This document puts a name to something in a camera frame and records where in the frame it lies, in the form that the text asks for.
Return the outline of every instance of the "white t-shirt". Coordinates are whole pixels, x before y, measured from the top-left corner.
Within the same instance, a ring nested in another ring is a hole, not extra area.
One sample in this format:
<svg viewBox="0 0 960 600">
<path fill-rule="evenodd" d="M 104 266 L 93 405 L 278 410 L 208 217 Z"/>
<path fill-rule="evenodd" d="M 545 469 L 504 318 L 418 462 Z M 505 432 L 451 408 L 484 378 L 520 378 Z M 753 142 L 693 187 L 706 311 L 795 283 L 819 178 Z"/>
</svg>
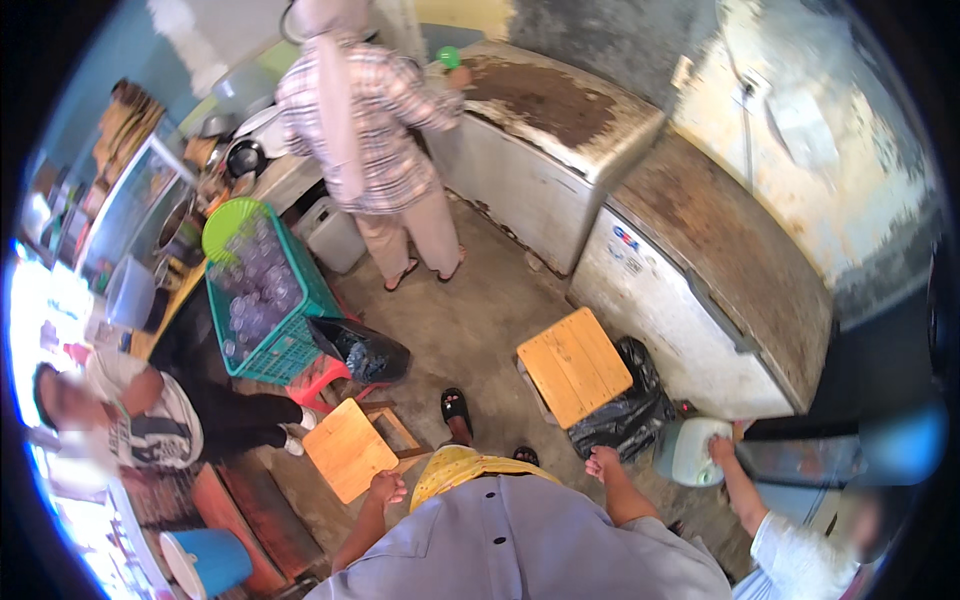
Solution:
<svg viewBox="0 0 960 600">
<path fill-rule="evenodd" d="M 148 366 L 126 353 L 97 351 L 86 361 L 84 379 L 92 394 L 126 415 L 120 395 Z M 185 468 L 200 456 L 204 431 L 197 412 L 177 380 L 165 372 L 161 375 L 163 392 L 154 406 L 141 415 L 120 419 L 109 429 L 91 432 L 91 450 L 101 463 L 112 462 L 105 466 Z"/>
<path fill-rule="evenodd" d="M 837 600 L 860 567 L 851 548 L 772 511 L 750 555 L 759 568 L 733 588 L 735 600 Z"/>
</svg>

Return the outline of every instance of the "white bucket lid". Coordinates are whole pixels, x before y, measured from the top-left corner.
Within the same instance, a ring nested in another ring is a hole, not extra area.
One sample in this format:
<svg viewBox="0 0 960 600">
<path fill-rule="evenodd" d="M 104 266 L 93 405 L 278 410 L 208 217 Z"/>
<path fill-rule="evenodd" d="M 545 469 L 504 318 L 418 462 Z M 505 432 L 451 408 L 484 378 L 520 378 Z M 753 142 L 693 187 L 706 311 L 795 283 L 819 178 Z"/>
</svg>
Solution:
<svg viewBox="0 0 960 600">
<path fill-rule="evenodd" d="M 200 575 L 193 566 L 197 561 L 197 555 L 185 552 L 177 538 L 168 532 L 160 534 L 159 537 L 163 558 L 170 566 L 170 571 L 174 574 L 177 583 L 193 600 L 206 600 L 204 583 L 200 581 Z"/>
</svg>

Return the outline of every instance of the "blue wall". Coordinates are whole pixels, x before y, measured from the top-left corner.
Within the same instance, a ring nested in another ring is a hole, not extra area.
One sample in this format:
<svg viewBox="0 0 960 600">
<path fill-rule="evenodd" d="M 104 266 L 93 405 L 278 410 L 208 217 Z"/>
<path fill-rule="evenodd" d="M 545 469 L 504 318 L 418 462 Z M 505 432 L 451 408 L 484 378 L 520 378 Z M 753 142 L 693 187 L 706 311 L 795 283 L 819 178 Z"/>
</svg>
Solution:
<svg viewBox="0 0 960 600">
<path fill-rule="evenodd" d="M 79 57 L 40 142 L 54 165 L 74 165 L 86 183 L 96 173 L 90 150 L 99 137 L 97 123 L 122 77 L 143 85 L 177 123 L 199 102 L 173 46 L 154 31 L 146 0 L 125 0 Z"/>
</svg>

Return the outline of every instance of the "beige pants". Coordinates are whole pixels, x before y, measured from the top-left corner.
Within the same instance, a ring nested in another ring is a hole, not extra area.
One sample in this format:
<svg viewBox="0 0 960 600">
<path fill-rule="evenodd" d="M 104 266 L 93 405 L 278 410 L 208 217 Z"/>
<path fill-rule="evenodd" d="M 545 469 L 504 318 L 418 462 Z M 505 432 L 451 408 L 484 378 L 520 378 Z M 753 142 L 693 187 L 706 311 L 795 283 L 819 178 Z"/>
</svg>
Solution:
<svg viewBox="0 0 960 600">
<path fill-rule="evenodd" d="M 460 244 L 444 189 L 439 185 L 397 214 L 354 213 L 353 218 L 384 279 L 400 275 L 410 263 L 407 231 L 428 269 L 449 276 L 457 268 Z"/>
</svg>

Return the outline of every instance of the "black pants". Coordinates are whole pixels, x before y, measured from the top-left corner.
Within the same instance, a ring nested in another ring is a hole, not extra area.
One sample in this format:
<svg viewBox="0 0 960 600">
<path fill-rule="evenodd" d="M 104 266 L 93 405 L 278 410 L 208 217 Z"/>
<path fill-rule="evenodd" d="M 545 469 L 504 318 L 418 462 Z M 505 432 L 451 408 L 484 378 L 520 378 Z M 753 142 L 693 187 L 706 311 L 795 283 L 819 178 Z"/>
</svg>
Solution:
<svg viewBox="0 0 960 600">
<path fill-rule="evenodd" d="M 287 434 L 282 423 L 299 423 L 300 406 L 285 396 L 245 396 L 212 381 L 178 378 L 204 429 L 200 460 L 218 463 L 262 445 L 281 448 Z"/>
</svg>

